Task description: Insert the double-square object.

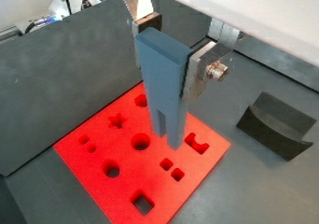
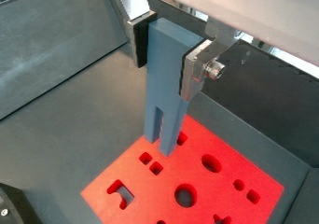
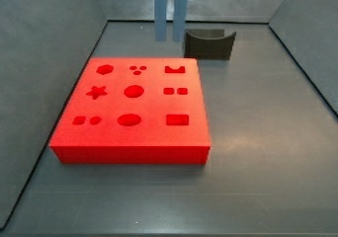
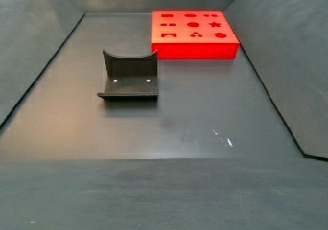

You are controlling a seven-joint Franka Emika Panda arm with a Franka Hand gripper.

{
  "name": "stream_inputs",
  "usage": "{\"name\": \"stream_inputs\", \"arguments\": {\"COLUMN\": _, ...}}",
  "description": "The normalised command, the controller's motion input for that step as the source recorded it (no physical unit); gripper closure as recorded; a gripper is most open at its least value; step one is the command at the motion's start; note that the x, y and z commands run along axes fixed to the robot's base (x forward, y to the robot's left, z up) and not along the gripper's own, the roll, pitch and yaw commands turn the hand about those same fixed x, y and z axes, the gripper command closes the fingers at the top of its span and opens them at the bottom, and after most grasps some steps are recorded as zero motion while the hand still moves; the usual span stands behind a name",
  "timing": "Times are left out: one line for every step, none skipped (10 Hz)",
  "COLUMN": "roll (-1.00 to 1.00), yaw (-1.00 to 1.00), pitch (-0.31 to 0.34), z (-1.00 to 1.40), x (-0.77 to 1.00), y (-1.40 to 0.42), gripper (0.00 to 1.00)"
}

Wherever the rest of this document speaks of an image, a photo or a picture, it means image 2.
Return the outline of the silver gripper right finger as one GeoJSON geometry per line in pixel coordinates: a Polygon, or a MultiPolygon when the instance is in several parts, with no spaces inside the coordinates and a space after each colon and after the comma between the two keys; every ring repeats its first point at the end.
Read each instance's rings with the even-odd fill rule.
{"type": "Polygon", "coordinates": [[[203,88],[205,79],[221,78],[226,65],[217,59],[242,37],[242,31],[209,18],[205,39],[185,55],[181,75],[181,97],[190,101],[203,88]]]}

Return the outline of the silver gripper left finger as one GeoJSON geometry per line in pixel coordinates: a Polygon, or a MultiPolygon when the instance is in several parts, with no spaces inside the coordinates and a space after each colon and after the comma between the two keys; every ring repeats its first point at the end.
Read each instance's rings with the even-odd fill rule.
{"type": "Polygon", "coordinates": [[[158,15],[151,10],[147,0],[114,1],[131,45],[134,63],[138,67],[143,67],[147,64],[149,23],[158,15]]]}

